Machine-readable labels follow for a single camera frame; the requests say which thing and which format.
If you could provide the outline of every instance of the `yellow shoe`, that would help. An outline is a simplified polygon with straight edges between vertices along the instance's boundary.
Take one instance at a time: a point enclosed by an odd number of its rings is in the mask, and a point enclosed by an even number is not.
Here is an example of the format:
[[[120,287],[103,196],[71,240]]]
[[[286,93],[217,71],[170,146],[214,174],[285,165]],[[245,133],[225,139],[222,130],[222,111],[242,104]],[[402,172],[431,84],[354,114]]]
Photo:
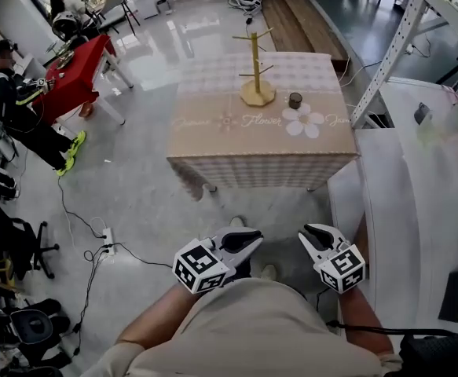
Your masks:
[[[82,145],[82,143],[86,140],[87,133],[82,130],[80,133],[77,134],[77,137],[73,142],[71,143],[70,149],[68,149],[68,155],[70,157],[73,157],[77,154],[77,151],[79,150],[79,146]]]
[[[64,168],[56,170],[56,174],[59,177],[63,176],[66,172],[68,172],[73,167],[73,165],[75,165],[75,158],[71,157],[71,158],[66,159]]]

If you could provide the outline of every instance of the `glossy white floor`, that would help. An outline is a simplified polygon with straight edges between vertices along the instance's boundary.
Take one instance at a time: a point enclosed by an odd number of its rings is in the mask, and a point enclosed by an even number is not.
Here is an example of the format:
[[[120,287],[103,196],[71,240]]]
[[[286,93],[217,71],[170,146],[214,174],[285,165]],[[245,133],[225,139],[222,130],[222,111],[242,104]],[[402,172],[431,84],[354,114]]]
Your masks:
[[[126,117],[126,123],[117,125],[101,110],[87,121],[71,117],[68,125],[73,130],[85,129],[88,138],[74,169],[60,183],[69,210],[87,221],[102,217],[113,228],[115,241],[149,261],[172,263],[174,253],[193,237],[209,236],[241,214],[266,237],[254,256],[255,264],[277,264],[280,281],[298,288],[314,302],[323,287],[296,231],[311,221],[330,223],[326,188],[314,193],[300,188],[220,189],[195,203],[166,161],[181,66],[189,65],[193,57],[247,51],[247,42],[231,39],[232,35],[246,34],[245,20],[242,12],[225,3],[193,0],[176,6],[172,15],[141,20],[141,26],[135,26],[136,36],[129,24],[120,24],[119,34],[112,33],[112,40],[135,87],[129,90],[109,74],[100,80],[98,89]],[[262,14],[249,27],[250,31],[265,29]],[[268,35],[260,45],[274,50]],[[24,150],[21,154],[20,169],[11,170],[17,177],[23,170]],[[72,243],[57,176],[31,152],[21,184],[21,197],[6,210],[28,220],[34,228],[47,221],[49,243],[61,246],[49,256],[56,278],[47,280],[42,272],[31,273],[25,278],[25,290],[36,301],[58,299],[74,324],[84,304],[91,269],[82,253],[95,251],[102,242],[70,217]],[[93,225],[102,228],[99,221]],[[80,375],[85,371],[126,324],[174,282],[169,269],[144,265],[118,249],[97,271],[82,326],[82,349],[63,373]],[[321,312],[330,320],[335,315],[335,302],[328,295],[321,299]],[[76,335],[63,341],[69,353],[78,344]]]

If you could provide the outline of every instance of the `black and white marker cube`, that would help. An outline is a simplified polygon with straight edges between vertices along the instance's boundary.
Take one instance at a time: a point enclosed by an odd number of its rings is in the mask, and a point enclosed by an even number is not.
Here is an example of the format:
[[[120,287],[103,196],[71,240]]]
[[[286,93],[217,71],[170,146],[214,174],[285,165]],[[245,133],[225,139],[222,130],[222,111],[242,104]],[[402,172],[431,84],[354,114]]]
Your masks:
[[[323,283],[339,293],[348,291],[365,279],[365,260],[354,245],[314,264],[314,268]]]
[[[220,287],[229,268],[207,248],[210,239],[192,240],[174,256],[173,274],[192,293]]]

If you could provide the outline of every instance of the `table leg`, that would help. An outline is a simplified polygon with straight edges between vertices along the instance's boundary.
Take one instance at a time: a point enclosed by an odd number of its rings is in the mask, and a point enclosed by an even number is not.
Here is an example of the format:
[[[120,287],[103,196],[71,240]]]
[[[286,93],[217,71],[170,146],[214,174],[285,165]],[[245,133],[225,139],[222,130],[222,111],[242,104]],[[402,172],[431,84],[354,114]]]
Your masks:
[[[134,86],[134,84],[129,80],[129,78],[127,77],[127,75],[124,73],[124,71],[122,71],[122,68],[119,67],[119,65],[117,64],[117,62],[115,61],[115,58],[105,49],[103,50],[103,54],[104,54],[104,57],[108,60],[108,62],[110,63],[110,67],[112,67],[113,70],[115,70],[115,72],[120,75],[120,77],[122,78],[122,80],[126,83],[127,86],[129,86],[130,88],[132,88]]]
[[[67,135],[68,138],[73,139],[73,138],[77,137],[77,133],[74,132],[72,129],[70,129],[70,128],[66,125],[66,122],[65,122],[61,117],[58,117],[58,118],[56,119],[56,123],[59,124],[61,127],[64,128],[64,130],[66,131],[66,134],[69,134],[69,135]]]
[[[105,112],[107,112],[112,119],[114,119],[118,124],[123,125],[126,120],[122,117],[120,113],[116,111],[116,109],[111,106],[104,98],[99,97],[96,99],[95,102],[98,106],[100,106]]]

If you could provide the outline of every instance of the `wooden platform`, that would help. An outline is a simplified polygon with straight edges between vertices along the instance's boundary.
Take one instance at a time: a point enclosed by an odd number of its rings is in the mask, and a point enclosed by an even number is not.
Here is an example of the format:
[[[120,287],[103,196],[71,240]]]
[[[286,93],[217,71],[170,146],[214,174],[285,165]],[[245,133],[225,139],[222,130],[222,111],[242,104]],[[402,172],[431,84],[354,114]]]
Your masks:
[[[313,52],[313,46],[284,0],[263,0],[267,26],[278,52]]]
[[[346,69],[346,51],[309,0],[263,0],[263,15],[278,52],[326,53],[336,71]]]

